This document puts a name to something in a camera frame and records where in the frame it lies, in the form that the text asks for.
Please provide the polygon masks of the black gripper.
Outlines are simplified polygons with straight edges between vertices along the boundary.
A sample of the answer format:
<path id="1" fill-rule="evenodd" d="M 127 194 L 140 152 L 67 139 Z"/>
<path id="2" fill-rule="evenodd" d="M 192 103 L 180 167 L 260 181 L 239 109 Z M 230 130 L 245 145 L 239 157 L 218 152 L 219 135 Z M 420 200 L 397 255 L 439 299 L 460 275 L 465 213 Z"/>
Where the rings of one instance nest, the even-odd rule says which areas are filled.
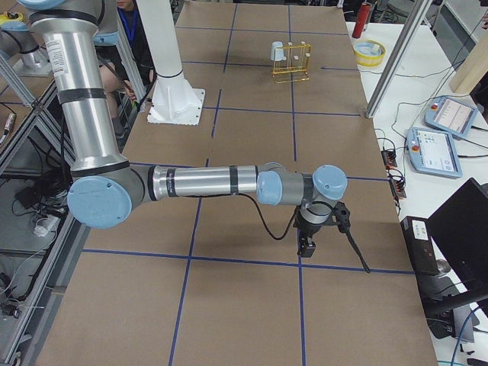
<path id="1" fill-rule="evenodd" d="M 311 257 L 316 249 L 313 235 L 318 233 L 325 222 L 329 219 L 329 214 L 325 216 L 314 215 L 307 219 L 302 213 L 298 213 L 294 220 L 294 227 L 298 232 L 298 251 L 300 257 Z"/>

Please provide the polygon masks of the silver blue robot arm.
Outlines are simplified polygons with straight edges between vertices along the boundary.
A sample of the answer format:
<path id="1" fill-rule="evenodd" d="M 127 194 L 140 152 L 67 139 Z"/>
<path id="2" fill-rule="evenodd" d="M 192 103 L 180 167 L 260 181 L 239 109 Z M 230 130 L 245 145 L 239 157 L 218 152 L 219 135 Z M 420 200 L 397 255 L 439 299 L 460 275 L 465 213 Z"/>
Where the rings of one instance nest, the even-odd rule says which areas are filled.
<path id="1" fill-rule="evenodd" d="M 106 229 L 125 221 L 140 204 L 167 197 L 244 196 L 257 205 L 291 205 L 289 226 L 299 233 L 298 254 L 309 258 L 323 226 L 350 232 L 342 203 L 345 173 L 323 165 L 312 174 L 278 163 L 202 168 L 136 167 L 120 153 L 95 52 L 95 36 L 117 21 L 111 2 L 25 1 L 33 30 L 44 40 L 53 68 L 75 162 L 68 190 L 71 214 Z"/>

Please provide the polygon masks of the second robot arm grey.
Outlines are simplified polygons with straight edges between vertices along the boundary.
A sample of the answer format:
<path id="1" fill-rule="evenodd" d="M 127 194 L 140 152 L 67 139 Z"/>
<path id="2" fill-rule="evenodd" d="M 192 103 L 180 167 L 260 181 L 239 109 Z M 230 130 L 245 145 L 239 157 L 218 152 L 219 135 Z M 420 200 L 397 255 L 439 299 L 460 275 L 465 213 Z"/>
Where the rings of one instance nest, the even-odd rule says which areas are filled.
<path id="1" fill-rule="evenodd" d="M 19 54 L 13 65 L 19 76 L 48 77 L 52 72 L 47 51 L 36 41 L 22 21 L 7 21 L 1 24 L 1 58 L 9 61 Z"/>

